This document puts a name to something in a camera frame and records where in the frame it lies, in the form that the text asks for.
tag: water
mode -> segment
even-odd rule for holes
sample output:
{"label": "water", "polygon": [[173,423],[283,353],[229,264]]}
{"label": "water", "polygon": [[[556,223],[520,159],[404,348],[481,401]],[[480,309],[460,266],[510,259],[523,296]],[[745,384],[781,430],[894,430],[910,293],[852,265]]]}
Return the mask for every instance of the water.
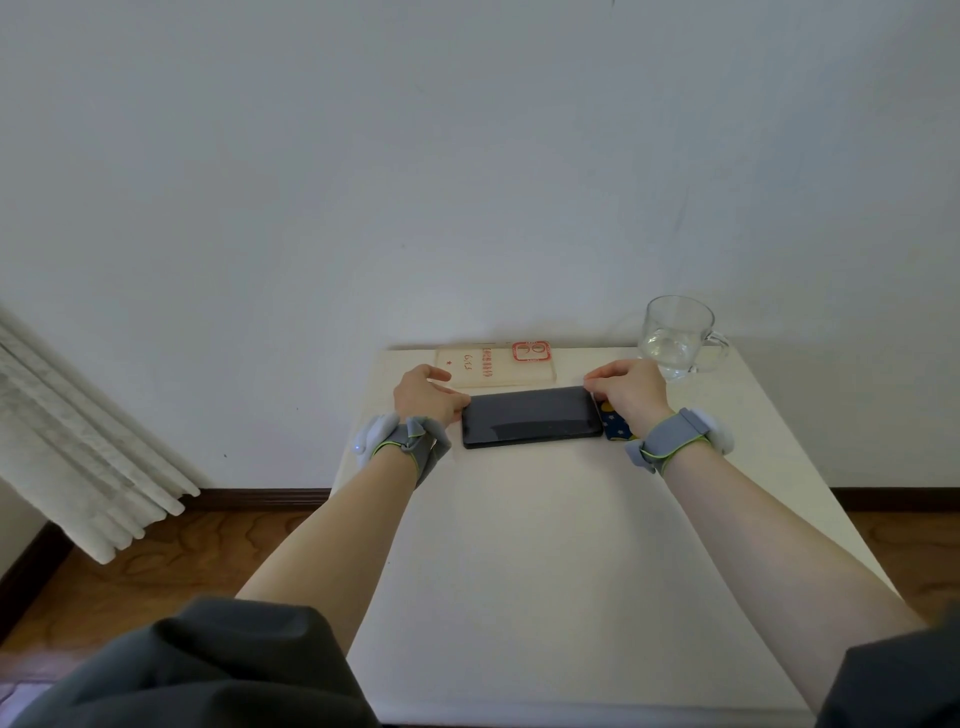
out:
{"label": "water", "polygon": [[701,341],[697,334],[683,334],[666,328],[658,328],[640,341],[640,355],[644,359],[656,359],[663,378],[679,379],[689,374]]}

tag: black smartphone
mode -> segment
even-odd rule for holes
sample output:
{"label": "black smartphone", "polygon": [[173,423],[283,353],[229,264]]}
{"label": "black smartphone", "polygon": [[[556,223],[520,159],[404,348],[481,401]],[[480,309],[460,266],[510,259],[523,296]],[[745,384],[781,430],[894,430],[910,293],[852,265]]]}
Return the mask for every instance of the black smartphone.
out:
{"label": "black smartphone", "polygon": [[464,447],[599,437],[603,423],[583,387],[531,389],[474,397],[464,408]]}

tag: hand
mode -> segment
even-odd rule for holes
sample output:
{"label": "hand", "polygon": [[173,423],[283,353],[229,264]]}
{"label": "hand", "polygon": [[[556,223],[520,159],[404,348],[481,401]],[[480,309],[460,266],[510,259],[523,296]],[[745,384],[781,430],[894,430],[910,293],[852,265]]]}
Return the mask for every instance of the hand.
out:
{"label": "hand", "polygon": [[394,409],[401,420],[408,417],[430,417],[444,427],[460,419],[470,395],[454,392],[430,379],[450,381],[450,372],[420,364],[405,375],[394,389]]}
{"label": "hand", "polygon": [[666,381],[653,359],[620,359],[584,376],[584,388],[597,401],[608,400],[640,440],[674,411],[666,401]]}

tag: table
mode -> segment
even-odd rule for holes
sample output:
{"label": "table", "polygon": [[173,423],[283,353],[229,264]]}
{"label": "table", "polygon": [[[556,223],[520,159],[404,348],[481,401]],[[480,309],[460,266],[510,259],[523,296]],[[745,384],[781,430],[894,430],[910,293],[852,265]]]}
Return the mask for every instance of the table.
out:
{"label": "table", "polygon": [[[554,350],[556,386],[634,349]],[[382,352],[357,422],[434,352]],[[473,390],[488,394],[515,388]],[[888,584],[736,350],[669,385],[730,460]],[[663,482],[591,438],[453,450],[414,493],[348,660],[384,723],[811,725]],[[356,473],[347,448],[334,490]]]}

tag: white curtain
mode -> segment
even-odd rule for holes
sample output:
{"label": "white curtain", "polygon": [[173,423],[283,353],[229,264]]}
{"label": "white curtain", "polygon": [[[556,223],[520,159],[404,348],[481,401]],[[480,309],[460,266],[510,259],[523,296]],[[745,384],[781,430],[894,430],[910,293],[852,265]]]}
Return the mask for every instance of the white curtain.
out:
{"label": "white curtain", "polygon": [[2,326],[0,478],[101,564],[200,493]]}

